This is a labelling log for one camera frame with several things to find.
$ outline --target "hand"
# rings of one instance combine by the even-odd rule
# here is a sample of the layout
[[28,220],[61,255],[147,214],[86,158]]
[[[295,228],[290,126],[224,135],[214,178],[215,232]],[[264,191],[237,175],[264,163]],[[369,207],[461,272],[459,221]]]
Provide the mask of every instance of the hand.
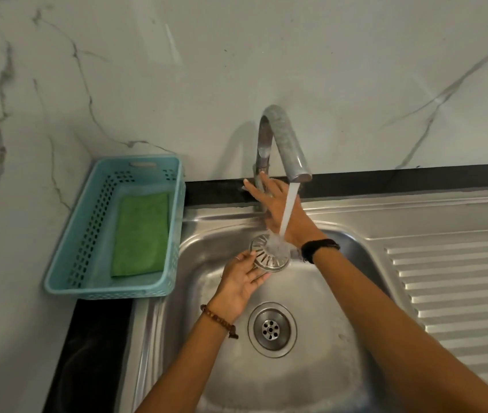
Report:
[[253,292],[271,273],[254,268],[255,251],[245,250],[232,258],[221,276],[215,295],[207,304],[209,310],[233,324],[242,314]]
[[[281,180],[268,178],[264,172],[261,172],[259,176],[264,186],[267,187],[269,193],[273,195],[272,197],[259,191],[248,180],[244,180],[244,186],[256,200],[267,206],[268,212],[265,217],[267,228],[278,233],[280,231],[280,223],[282,222],[284,208],[286,207],[286,196],[288,195],[289,186]],[[297,248],[301,248],[303,244],[309,241],[325,239],[326,237],[327,236],[315,226],[309,216],[307,216],[301,206],[301,200],[299,196],[297,196],[293,205],[292,214],[289,217],[284,240]]]

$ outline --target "sink drain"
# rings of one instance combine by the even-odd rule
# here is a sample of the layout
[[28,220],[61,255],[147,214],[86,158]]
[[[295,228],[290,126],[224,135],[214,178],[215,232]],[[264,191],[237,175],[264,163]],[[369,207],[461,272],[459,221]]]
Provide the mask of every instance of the sink drain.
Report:
[[257,352],[269,358],[280,358],[295,345],[297,327],[286,307],[269,302],[257,306],[252,312],[248,335]]

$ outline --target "marble wall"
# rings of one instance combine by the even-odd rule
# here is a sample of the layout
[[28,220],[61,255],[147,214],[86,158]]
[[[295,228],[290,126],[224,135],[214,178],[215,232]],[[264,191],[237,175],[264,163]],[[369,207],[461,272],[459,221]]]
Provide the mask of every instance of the marble wall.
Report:
[[46,396],[74,302],[41,280],[92,160],[249,176],[271,103],[315,173],[488,163],[488,0],[0,0],[0,410]]

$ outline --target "green sponge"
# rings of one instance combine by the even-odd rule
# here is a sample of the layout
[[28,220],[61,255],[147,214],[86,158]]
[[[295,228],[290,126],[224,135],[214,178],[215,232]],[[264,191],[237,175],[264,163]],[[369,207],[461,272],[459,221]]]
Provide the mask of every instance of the green sponge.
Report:
[[112,277],[161,271],[167,251],[167,193],[128,196],[119,203]]

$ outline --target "faucet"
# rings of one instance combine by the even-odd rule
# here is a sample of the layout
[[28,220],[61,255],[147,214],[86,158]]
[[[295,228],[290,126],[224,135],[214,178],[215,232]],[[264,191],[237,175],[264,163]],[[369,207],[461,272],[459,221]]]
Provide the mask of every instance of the faucet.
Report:
[[263,183],[259,179],[261,171],[269,173],[269,158],[273,145],[273,136],[280,152],[282,165],[291,183],[311,181],[313,175],[303,155],[300,143],[295,136],[289,117],[280,106],[268,106],[259,122],[259,138],[257,141],[257,157],[255,159],[255,185],[263,190]]

